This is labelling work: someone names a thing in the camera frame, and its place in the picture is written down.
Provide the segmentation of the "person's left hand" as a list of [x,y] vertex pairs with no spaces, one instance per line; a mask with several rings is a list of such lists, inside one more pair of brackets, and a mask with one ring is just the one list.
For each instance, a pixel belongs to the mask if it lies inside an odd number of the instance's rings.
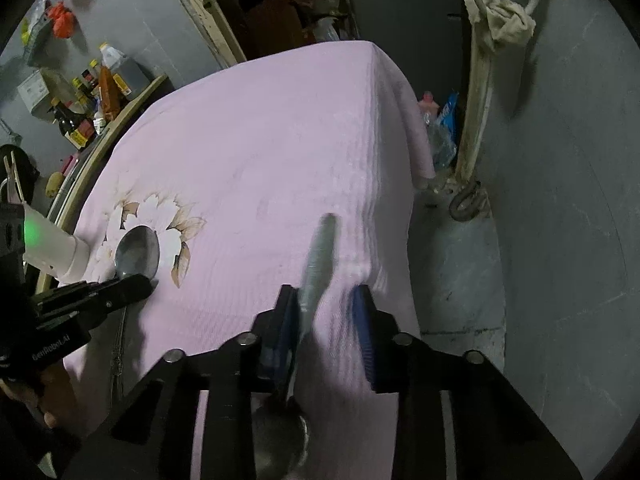
[[24,403],[43,426],[65,428],[74,434],[82,433],[78,402],[70,374],[62,361],[48,367],[32,389],[1,382],[2,391],[14,401]]

